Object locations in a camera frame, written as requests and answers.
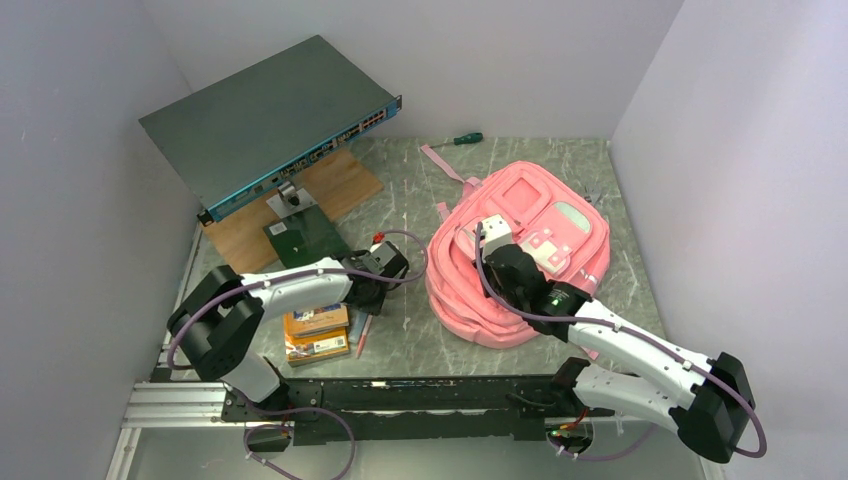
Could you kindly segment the light blue marker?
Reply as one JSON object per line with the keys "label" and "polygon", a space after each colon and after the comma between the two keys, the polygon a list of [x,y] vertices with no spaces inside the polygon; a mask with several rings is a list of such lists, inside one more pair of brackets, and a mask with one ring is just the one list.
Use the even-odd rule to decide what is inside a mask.
{"label": "light blue marker", "polygon": [[367,313],[358,312],[352,320],[348,339],[351,345],[358,345],[365,334],[366,326],[372,316]]}

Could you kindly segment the red pen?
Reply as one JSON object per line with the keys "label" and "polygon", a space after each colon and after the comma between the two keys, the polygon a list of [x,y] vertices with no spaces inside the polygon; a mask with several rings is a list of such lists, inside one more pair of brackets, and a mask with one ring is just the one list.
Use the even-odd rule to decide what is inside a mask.
{"label": "red pen", "polygon": [[355,351],[355,358],[357,360],[359,360],[361,358],[361,355],[362,355],[363,350],[365,348],[365,345],[367,343],[368,335],[370,333],[370,329],[371,329],[371,326],[373,324],[373,320],[374,320],[374,316],[369,315],[366,318],[366,320],[363,324],[363,329],[362,329],[362,332],[360,334],[359,341],[357,343],[357,348],[356,348],[356,351]]}

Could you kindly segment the pink backpack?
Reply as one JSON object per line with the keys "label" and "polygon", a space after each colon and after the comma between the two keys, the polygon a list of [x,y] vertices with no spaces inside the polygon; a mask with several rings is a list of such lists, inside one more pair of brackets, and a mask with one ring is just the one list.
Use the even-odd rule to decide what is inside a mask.
{"label": "pink backpack", "polygon": [[484,179],[469,177],[454,208],[440,203],[425,284],[432,310],[455,335],[494,349],[521,345],[536,333],[488,298],[474,266],[474,233],[498,222],[496,245],[514,241],[546,281],[594,294],[610,264],[610,227],[601,213],[545,168],[516,161]]}

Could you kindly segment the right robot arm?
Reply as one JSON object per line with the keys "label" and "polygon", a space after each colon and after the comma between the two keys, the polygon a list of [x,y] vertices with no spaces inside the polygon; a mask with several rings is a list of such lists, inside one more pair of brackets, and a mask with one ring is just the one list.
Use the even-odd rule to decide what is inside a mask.
{"label": "right robot arm", "polygon": [[745,367],[721,353],[680,347],[615,314],[567,282],[546,279],[514,244],[475,248],[486,294],[535,332],[587,347],[626,368],[614,373],[566,361],[551,388],[557,411],[601,408],[635,416],[677,435],[692,452],[719,464],[735,455],[761,458],[768,440]]}

